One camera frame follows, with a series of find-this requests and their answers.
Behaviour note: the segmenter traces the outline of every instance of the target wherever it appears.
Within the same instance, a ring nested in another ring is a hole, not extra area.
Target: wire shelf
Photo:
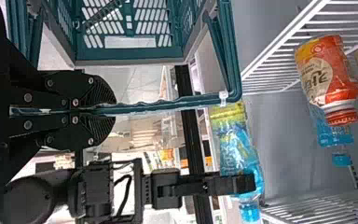
[[[312,0],[241,72],[243,94],[300,91],[295,50],[327,34],[342,36],[347,55],[358,49],[358,0]]]
[[[273,205],[262,210],[262,218],[271,224],[356,224],[358,190]]]

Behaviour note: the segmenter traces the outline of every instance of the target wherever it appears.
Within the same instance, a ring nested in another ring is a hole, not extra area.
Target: blue liquid
[[[321,147],[345,146],[353,143],[351,128],[330,127],[325,119],[325,114],[316,105],[310,105],[310,116],[318,133],[318,144]]]

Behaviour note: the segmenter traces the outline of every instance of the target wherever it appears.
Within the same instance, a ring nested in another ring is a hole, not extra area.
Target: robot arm
[[[115,178],[120,167],[133,175]],[[124,200],[114,204],[114,188],[126,182]],[[133,181],[134,195],[130,196]],[[144,175],[142,160],[96,161],[76,170],[47,172],[16,180],[6,187],[0,220],[4,223],[44,223],[55,208],[68,205],[72,217],[89,224],[142,224],[145,205],[156,210],[182,207],[183,196],[222,196],[255,190],[253,175],[220,176],[218,173],[180,176],[177,169]],[[134,197],[133,215],[122,215]]]

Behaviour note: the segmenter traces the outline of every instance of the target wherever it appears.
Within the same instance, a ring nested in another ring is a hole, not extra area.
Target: plastic bottle
[[[221,175],[255,175],[256,190],[234,198],[240,201],[243,223],[261,223],[258,200],[264,194],[264,177],[247,132],[246,119],[243,103],[214,107],[211,113],[213,131],[220,140]]]
[[[334,147],[332,156],[333,164],[336,167],[348,167],[352,165],[350,152],[345,146]]]
[[[309,104],[309,107],[310,116],[318,134],[318,144],[321,147],[328,147],[332,151],[332,161],[335,166],[347,167],[351,165],[351,155],[346,147],[354,141],[351,128],[349,126],[330,127],[322,109],[311,104]]]

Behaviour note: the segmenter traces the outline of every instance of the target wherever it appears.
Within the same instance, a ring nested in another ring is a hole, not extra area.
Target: black metal rod
[[[176,82],[179,96],[193,95],[191,77],[187,65],[175,66]],[[182,113],[183,131],[185,133],[188,169],[191,175],[205,173],[204,158],[200,141],[200,131],[196,110],[184,110]],[[198,224],[213,223],[211,204],[208,197],[193,196]]]

